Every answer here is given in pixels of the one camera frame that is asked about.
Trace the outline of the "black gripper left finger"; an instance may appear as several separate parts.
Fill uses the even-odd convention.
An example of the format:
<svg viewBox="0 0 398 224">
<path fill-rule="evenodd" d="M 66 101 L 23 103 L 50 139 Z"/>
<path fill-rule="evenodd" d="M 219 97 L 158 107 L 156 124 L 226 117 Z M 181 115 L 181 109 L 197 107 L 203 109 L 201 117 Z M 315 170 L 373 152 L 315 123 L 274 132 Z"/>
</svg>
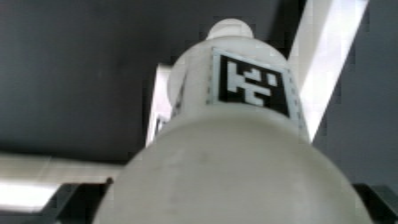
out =
<svg viewBox="0 0 398 224">
<path fill-rule="evenodd" d="M 0 224 L 92 224 L 114 179 L 100 183 L 64 183 L 36 212 L 0 209 Z"/>
</svg>

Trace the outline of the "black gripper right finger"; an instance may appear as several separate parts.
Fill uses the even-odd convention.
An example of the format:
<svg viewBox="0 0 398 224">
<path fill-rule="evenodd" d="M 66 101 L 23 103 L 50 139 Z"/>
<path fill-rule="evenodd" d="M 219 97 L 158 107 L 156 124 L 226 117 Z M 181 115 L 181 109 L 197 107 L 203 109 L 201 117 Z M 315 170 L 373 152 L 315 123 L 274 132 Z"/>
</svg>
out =
<svg viewBox="0 0 398 224">
<path fill-rule="evenodd" d="M 398 194 L 386 185 L 355 184 L 373 224 L 398 224 Z"/>
</svg>

